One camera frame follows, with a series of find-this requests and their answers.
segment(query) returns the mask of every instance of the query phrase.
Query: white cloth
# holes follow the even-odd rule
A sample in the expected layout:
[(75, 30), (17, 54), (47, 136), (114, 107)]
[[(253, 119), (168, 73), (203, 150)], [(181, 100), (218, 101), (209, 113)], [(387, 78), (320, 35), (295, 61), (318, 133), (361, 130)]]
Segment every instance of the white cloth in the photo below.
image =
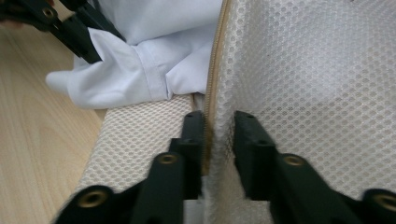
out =
[(103, 14), (127, 39), (89, 29), (102, 58), (75, 60), (72, 71), (52, 72), (48, 85), (82, 108), (111, 108), (205, 93), (220, 0), (100, 1)]

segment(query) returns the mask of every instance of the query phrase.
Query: zipper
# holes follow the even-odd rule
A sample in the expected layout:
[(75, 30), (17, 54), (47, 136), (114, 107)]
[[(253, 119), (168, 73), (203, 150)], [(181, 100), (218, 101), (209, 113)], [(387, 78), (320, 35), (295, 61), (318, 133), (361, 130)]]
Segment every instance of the zipper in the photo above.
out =
[(212, 52), (210, 55), (209, 71), (207, 76), (206, 95), (205, 95), (205, 127), (204, 127), (204, 139), (205, 149), (203, 155), (203, 167), (202, 174), (208, 175), (210, 165), (210, 152), (212, 147), (213, 137), (213, 124), (216, 112), (216, 96), (217, 86), (219, 80), (219, 62), (223, 51), (223, 43), (225, 32), (227, 28), (227, 21), (229, 18), (229, 12), (231, 8), (232, 0), (223, 0), (221, 11), (219, 14), (219, 23), (216, 31), (215, 39), (213, 41)]

